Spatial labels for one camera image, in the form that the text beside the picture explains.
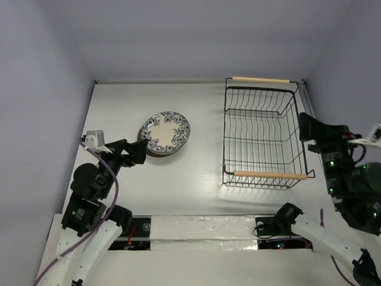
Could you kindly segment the grey deer plate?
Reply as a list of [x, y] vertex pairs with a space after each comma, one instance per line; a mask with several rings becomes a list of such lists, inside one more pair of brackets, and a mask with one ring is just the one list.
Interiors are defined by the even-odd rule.
[[[138, 139], [143, 139], [143, 135], [142, 135], [142, 128], [140, 128], [139, 132], [138, 132]], [[175, 151], [171, 151], [169, 153], [156, 153], [154, 151], [152, 151], [151, 149], [149, 149], [149, 147], [146, 148], [146, 154], [151, 156], [151, 157], [157, 157], [157, 158], [161, 158], [161, 157], [168, 157], [170, 155], [173, 155], [175, 154], [176, 152], [178, 152], [178, 150], [175, 150]]]

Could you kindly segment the blue white floral plate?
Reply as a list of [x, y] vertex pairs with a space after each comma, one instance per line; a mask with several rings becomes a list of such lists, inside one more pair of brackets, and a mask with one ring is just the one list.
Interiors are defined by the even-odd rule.
[[143, 124], [139, 138], [148, 140], [148, 152], [163, 157], [179, 151], [190, 134], [191, 126], [185, 116], [174, 111], [163, 111]]

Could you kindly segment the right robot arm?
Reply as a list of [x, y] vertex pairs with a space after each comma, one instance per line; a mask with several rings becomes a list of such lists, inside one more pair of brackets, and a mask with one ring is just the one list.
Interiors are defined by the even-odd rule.
[[313, 223], [297, 206], [286, 203], [274, 216], [283, 235], [300, 235], [340, 261], [359, 285], [380, 285], [380, 163], [360, 164], [354, 149], [372, 142], [346, 125], [328, 125], [307, 113], [299, 115], [299, 139], [313, 140], [308, 150], [321, 156], [327, 193], [334, 208], [362, 240], [349, 245], [323, 226]]

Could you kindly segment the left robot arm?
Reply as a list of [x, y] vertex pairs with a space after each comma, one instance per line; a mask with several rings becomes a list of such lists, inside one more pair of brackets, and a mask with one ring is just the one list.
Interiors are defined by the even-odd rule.
[[[109, 144], [93, 135], [80, 139], [80, 146], [99, 161], [80, 165], [70, 185], [72, 194], [61, 221], [57, 263], [44, 279], [45, 285], [89, 285], [101, 258], [114, 240], [132, 228], [132, 212], [116, 204], [117, 174], [123, 167], [144, 164], [148, 141], [125, 139]], [[102, 201], [111, 190], [110, 206]]]

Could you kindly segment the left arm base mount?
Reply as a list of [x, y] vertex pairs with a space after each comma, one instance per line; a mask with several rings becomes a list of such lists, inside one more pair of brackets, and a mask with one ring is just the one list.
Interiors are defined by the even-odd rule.
[[109, 247], [110, 251], [144, 251], [151, 249], [151, 217], [134, 216], [128, 232], [122, 233]]

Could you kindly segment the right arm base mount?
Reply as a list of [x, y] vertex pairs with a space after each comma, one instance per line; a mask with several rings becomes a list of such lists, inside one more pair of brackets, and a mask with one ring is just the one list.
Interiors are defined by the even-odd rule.
[[289, 241], [302, 241], [305, 249], [313, 249], [309, 240], [292, 232], [292, 225], [296, 224], [296, 218], [304, 212], [291, 203], [284, 204], [274, 216], [264, 216], [255, 219], [253, 236], [259, 241], [275, 241], [276, 249], [284, 250]]

